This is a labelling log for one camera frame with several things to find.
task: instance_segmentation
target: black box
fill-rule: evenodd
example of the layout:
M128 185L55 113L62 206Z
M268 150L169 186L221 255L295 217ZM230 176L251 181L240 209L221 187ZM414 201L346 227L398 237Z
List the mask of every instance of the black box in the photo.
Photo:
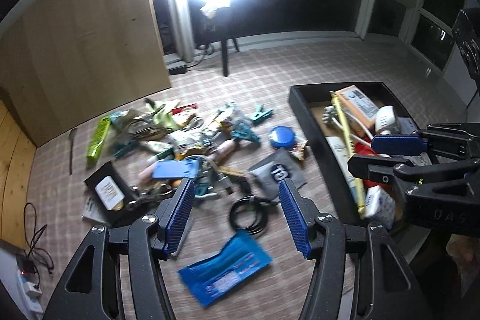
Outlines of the black box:
M366 226L368 221L360 219L357 205L351 196L342 170L311 110L313 103L330 101L331 91L338 91L351 85L357 86L374 102L381 102L384 106L392 105L399 117L411 118L402 103L382 82L339 82L292 86L290 88L289 104L317 160L318 168L322 172L338 218L345 224ZM433 164L438 163L434 155L429 153L429 157Z

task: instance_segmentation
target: wooden cabinet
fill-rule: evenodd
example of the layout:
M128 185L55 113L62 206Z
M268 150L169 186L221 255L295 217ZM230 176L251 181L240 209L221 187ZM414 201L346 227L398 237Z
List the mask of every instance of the wooden cabinet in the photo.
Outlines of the wooden cabinet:
M23 208L36 149L0 101L0 238L23 249Z
M0 87L37 146L170 87L150 0L36 0L0 37Z

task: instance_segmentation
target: orange box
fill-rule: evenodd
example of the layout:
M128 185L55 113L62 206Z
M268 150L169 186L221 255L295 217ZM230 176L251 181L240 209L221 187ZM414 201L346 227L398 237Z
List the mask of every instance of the orange box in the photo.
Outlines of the orange box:
M358 120L364 124L368 129L375 126L375 118L378 112L378 107L367 97L357 86L352 85L345 87L335 92L342 106L348 109L351 114L358 118ZM359 133L359 136L364 136L365 132L358 126L354 126L352 121L352 129Z

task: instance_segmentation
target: floor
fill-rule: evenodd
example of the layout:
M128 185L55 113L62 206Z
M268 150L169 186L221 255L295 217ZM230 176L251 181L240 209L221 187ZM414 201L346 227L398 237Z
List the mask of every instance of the floor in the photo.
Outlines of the floor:
M186 75L173 76L172 88L152 95L154 99L181 99L196 102L200 113L207 114L224 102L235 101L244 112L254 111L256 104L274 108L275 115L256 130L263 144L253 149L247 142L229 161L229 165L246 169L269 155L266 141L269 129L277 124L293 127L302 134L287 103L289 87L297 84L333 81L383 81L405 105L420 126L428 122L453 122L459 115L436 91L435 81L424 77L424 67L399 54L397 47L386 43L346 41L336 43L296 44L269 49L249 50L230 56L229 77L221 75L219 57L208 59ZM123 108L142 108L137 101ZM85 169L85 153L97 119L78 127L75 139L73 175L68 175L68 133L58 136L37 150L28 188L28 201L36 205L38 223L48 224L39 245L55 260L53 276L41 269L41 302L48 303L54 287L70 257L91 228L83 221L85 180L91 173ZM114 164L124 179L135 185L138 172L149 157L137 153ZM109 159L103 153L100 162ZM310 155L304 173L308 183L302 195L314 200L321 211L335 213L322 175ZM313 269L295 250L293 240L280 210L272 215L268 231L258 238L260 245L273 258L271 266L239 289L203 309L178 278L177 271L200 259L217 253L232 236L227 222L229 206L236 195L209 201L194 210L195 224L177 260L162 263L167 290L177 319L295 319L298 317ZM31 229L32 215L27 216ZM123 272L128 269L123 261ZM352 287L353 274L346 265L344 291ZM125 288L127 318L134 319L133 305Z

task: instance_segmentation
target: gray cloth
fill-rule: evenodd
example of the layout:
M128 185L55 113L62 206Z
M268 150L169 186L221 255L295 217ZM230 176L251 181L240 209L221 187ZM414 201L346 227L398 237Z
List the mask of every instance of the gray cloth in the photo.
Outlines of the gray cloth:
M290 178L297 189L307 182L302 170L290 153L283 148L254 164L248 171L255 177L265 197L276 202L278 201L278 183L283 179Z

